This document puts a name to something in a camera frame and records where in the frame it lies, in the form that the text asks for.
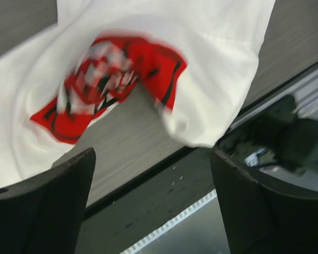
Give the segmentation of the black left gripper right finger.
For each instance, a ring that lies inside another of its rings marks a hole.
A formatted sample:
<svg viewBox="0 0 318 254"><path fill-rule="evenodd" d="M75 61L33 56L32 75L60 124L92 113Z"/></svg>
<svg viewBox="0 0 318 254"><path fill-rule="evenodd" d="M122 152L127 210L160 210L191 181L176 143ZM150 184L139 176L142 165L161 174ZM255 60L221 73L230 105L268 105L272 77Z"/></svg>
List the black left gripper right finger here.
<svg viewBox="0 0 318 254"><path fill-rule="evenodd" d="M214 148L211 171L231 253L318 253L318 192Z"/></svg>

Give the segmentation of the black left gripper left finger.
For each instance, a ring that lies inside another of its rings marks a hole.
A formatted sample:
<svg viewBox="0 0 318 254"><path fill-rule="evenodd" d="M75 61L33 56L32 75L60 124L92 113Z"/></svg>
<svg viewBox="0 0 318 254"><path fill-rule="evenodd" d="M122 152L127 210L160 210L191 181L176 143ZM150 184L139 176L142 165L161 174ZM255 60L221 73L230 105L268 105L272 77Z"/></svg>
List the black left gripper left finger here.
<svg viewBox="0 0 318 254"><path fill-rule="evenodd" d="M89 148L0 188L0 254L74 253L95 170Z"/></svg>

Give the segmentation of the white t-shirt with red print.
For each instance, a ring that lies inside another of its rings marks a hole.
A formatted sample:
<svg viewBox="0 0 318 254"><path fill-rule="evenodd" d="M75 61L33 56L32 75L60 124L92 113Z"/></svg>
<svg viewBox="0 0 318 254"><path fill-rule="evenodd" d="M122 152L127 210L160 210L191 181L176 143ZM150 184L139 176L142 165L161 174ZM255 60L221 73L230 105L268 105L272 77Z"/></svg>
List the white t-shirt with red print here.
<svg viewBox="0 0 318 254"><path fill-rule="evenodd" d="M168 134L212 147L238 115L274 1L58 1L0 57L0 188L48 170L138 84Z"/></svg>

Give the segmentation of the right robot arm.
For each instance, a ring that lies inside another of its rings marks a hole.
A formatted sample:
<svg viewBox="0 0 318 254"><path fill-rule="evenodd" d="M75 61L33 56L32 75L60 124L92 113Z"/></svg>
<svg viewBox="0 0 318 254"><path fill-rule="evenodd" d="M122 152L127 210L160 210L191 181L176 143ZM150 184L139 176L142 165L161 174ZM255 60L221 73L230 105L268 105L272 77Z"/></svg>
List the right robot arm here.
<svg viewBox="0 0 318 254"><path fill-rule="evenodd" d="M231 130L217 148L246 167L318 191L318 98L287 95Z"/></svg>

